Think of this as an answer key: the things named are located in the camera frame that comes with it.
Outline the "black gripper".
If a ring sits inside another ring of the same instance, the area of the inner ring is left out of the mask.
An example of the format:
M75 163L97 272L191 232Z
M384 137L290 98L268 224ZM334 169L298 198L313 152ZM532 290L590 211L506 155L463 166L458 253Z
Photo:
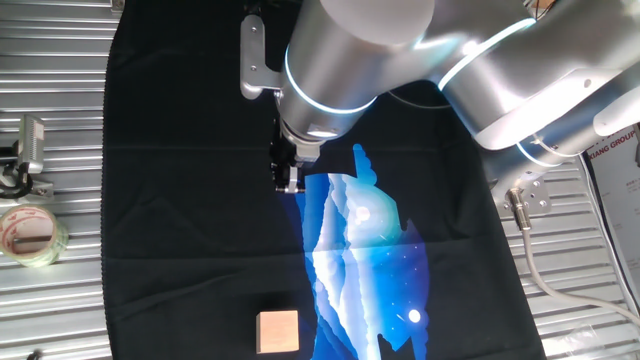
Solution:
M320 157L320 143L300 139L283 122L275 122L269 154L276 191L305 193L305 172Z

